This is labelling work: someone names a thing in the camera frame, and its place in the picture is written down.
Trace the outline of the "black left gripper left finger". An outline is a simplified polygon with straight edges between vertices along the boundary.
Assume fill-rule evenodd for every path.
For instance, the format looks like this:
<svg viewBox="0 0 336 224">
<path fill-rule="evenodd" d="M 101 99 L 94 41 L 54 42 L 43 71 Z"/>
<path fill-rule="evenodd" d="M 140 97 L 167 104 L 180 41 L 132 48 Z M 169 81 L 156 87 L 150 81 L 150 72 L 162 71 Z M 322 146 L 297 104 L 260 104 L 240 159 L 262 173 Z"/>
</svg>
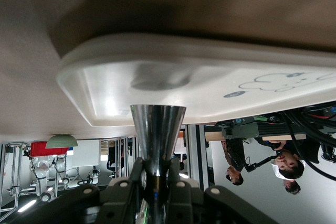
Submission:
<svg viewBox="0 0 336 224">
<path fill-rule="evenodd" d="M 44 223 L 135 223 L 142 203 L 143 160 L 137 158 L 128 177 L 114 178 L 106 189 L 85 184 L 53 201 Z"/>
</svg>

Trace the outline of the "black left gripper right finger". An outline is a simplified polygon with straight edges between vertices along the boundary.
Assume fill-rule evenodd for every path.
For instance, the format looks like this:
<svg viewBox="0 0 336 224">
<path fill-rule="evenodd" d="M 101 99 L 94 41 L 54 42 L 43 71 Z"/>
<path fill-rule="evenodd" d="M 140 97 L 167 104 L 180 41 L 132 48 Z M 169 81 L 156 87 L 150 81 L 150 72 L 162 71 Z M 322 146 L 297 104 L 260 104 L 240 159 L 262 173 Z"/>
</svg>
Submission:
<svg viewBox="0 0 336 224">
<path fill-rule="evenodd" d="M 197 181 L 179 176 L 180 162 L 171 159 L 166 223 L 276 223 L 223 186 L 200 190 Z"/>
</svg>

